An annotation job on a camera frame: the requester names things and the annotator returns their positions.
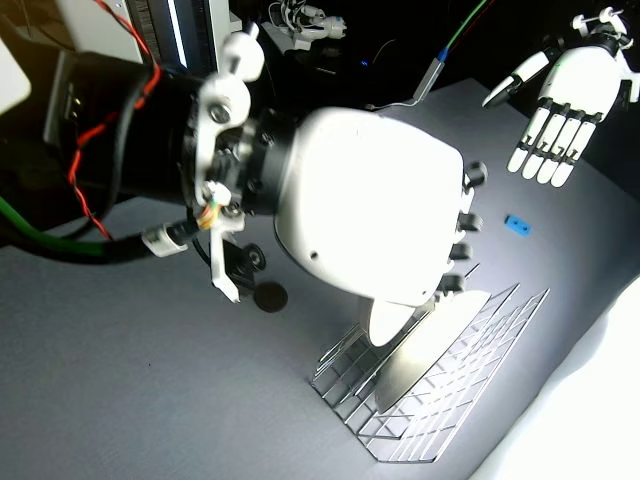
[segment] gray table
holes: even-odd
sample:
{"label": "gray table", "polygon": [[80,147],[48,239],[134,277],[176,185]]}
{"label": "gray table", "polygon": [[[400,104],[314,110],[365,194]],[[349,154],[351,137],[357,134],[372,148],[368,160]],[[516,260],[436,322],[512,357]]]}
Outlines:
{"label": "gray table", "polygon": [[[485,92],[466,81],[387,113],[489,165],[474,208],[486,228],[473,237],[482,267],[472,286],[552,288],[440,461],[377,464],[308,386],[317,357],[352,324],[355,298],[299,270],[262,218],[240,238],[265,250],[261,279],[289,292],[275,315],[229,304],[193,252],[98,268],[0,250],[0,477],[468,477],[640,264],[623,254],[640,233],[640,207],[592,168],[562,190],[505,173],[525,119],[509,107],[482,112]],[[506,230],[509,213],[533,225],[531,237]],[[181,215],[134,200],[108,223],[124,234]]]}

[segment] wire dish rack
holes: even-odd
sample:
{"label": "wire dish rack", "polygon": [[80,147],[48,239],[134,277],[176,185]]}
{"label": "wire dish rack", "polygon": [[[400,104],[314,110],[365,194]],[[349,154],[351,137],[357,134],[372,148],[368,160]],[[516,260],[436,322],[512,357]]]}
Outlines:
{"label": "wire dish rack", "polygon": [[445,451],[549,290],[503,314],[520,287],[493,295],[438,362],[391,409],[378,412],[376,375],[430,309],[373,347],[355,325],[318,361],[313,388],[380,462],[431,463]]}

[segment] blue object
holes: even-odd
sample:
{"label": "blue object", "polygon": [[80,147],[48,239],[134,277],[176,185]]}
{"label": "blue object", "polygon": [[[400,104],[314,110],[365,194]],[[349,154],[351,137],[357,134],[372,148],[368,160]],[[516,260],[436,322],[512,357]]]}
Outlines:
{"label": "blue object", "polygon": [[436,58],[438,59],[438,61],[444,62],[447,59],[448,55],[449,55],[449,49],[447,47],[444,47],[442,50],[440,50],[440,53]]}
{"label": "blue object", "polygon": [[521,218],[518,218],[514,215],[509,215],[504,221],[504,224],[507,226],[507,228],[510,228],[523,237],[527,237],[531,233],[531,226]]}

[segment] green cable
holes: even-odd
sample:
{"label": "green cable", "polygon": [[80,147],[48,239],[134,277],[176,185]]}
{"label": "green cable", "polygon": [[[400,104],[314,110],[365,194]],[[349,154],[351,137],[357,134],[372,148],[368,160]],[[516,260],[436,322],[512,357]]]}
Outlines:
{"label": "green cable", "polygon": [[466,28],[467,24],[471,21],[471,19],[475,16],[475,14],[478,13],[478,11],[484,6],[485,3],[487,3],[487,0],[482,0],[476,6],[476,8],[474,8],[473,11],[469,14],[467,19],[464,22],[462,22],[462,25],[460,25],[460,28],[458,28],[458,30],[456,30],[456,33],[453,34],[453,37],[451,37],[451,40],[449,40],[449,43],[447,43],[447,46],[446,46],[447,49],[451,48],[453,43],[458,39],[460,34]]}
{"label": "green cable", "polygon": [[103,243],[76,242],[64,238],[47,235],[33,228],[7,201],[0,196],[0,214],[2,214],[11,224],[25,237],[33,240],[43,247],[50,248],[62,253],[77,253],[102,257],[105,255]]}

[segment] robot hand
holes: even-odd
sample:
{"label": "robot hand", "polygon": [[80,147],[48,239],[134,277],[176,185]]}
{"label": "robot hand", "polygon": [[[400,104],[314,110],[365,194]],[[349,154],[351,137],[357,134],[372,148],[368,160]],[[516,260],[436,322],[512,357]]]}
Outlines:
{"label": "robot hand", "polygon": [[[622,50],[633,40],[619,13],[604,9],[600,16],[575,17],[572,26],[583,36],[584,45],[565,51],[547,76],[538,95],[538,108],[526,127],[507,165],[539,183],[561,187],[586,148],[596,125],[613,106],[622,80],[631,81],[629,101],[638,101],[640,74],[629,69]],[[598,21],[591,31],[586,24]],[[558,51],[538,52],[503,80],[484,100],[491,107],[507,100],[527,81],[551,64]]]}

